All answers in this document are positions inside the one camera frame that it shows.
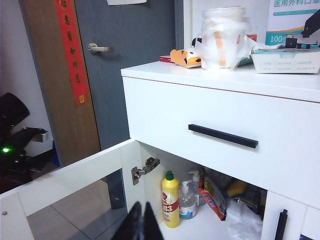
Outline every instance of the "yellow detergent bottle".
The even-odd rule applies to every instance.
[[[174,178],[172,171],[167,171],[161,187],[164,222],[169,228],[175,228],[180,224],[178,185],[179,182]]]

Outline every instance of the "white wall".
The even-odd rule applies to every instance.
[[[189,48],[192,39],[201,32],[203,10],[232,6],[246,8],[245,17],[251,25],[247,34],[257,34],[257,41],[265,43],[269,0],[183,0],[184,47]]]
[[[1,0],[0,11],[0,95],[7,92],[16,95],[30,111],[30,115],[14,131],[33,127],[49,132],[48,141],[30,142],[25,148],[27,154],[33,157],[52,149],[53,137],[19,1]]]

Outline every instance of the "cabinet hinge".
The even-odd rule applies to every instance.
[[[149,157],[147,160],[145,160],[145,166],[141,169],[137,168],[136,166],[131,169],[131,176],[132,176],[132,183],[133,185],[136,185],[139,183],[139,178],[141,178],[142,175],[146,175],[150,173],[153,169],[156,168],[160,164],[160,160]]]

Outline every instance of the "cabinet drawer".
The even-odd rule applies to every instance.
[[[320,104],[138,78],[123,82],[131,138],[320,208]],[[190,124],[258,145],[197,133]]]

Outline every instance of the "open cabinet door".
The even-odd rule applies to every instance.
[[[126,208],[130,210],[136,201],[144,207],[144,182],[133,185],[131,176],[131,169],[143,167],[141,163],[140,143],[130,139],[1,194],[0,239],[35,239],[28,216],[115,171],[122,171]]]

